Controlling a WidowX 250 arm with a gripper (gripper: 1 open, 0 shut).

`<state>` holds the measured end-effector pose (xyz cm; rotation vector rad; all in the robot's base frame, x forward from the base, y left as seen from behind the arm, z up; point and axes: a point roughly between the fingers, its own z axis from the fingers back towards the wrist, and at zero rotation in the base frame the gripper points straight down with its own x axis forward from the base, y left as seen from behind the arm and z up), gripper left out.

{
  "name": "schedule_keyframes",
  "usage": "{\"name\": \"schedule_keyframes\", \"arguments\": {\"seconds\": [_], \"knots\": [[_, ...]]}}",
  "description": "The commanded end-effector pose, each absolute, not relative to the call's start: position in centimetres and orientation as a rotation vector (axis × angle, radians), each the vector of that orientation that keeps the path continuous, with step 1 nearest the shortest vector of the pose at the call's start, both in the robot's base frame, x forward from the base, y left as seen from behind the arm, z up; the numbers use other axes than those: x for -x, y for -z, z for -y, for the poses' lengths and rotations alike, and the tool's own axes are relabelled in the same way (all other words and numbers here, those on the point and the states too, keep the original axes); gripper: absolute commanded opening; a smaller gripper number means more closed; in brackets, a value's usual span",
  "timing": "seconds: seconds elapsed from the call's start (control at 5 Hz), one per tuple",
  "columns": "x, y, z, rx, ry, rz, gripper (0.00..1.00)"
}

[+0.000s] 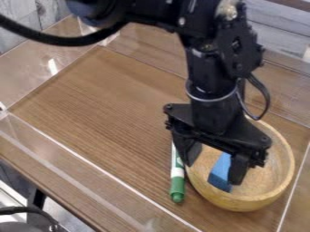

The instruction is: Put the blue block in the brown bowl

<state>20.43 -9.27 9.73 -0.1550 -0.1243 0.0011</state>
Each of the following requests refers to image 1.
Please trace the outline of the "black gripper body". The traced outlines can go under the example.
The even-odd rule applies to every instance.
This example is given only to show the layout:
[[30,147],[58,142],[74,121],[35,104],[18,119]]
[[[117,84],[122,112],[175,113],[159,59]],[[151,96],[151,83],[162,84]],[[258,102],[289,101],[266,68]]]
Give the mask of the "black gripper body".
[[202,146],[226,152],[230,158],[238,153],[246,154],[252,159],[250,168],[265,165],[273,141],[253,125],[252,120],[258,121],[261,118],[249,115],[240,92],[220,98],[191,96],[190,103],[167,103],[163,113],[171,134],[174,131],[198,133]]

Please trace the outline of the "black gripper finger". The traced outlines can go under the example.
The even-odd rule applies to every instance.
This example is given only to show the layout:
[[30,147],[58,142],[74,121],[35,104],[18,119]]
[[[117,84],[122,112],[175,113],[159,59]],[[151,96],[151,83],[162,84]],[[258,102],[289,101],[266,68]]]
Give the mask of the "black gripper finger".
[[182,161],[191,167],[202,152],[201,135],[198,133],[182,134],[174,131],[173,141]]
[[252,159],[246,154],[238,153],[230,160],[228,179],[233,185],[241,185],[250,168]]

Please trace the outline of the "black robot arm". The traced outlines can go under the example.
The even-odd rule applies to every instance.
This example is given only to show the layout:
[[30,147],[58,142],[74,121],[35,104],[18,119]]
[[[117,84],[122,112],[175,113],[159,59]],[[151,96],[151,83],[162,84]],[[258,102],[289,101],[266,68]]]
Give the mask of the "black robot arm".
[[264,118],[245,104],[246,85],[266,99],[265,84],[253,75],[265,48],[248,20],[242,0],[66,0],[83,23],[105,36],[127,24],[174,34],[187,59],[187,103],[163,107],[167,129],[182,160],[193,165],[209,145],[230,154],[228,181],[242,183],[250,168],[265,165],[270,137],[253,125]]

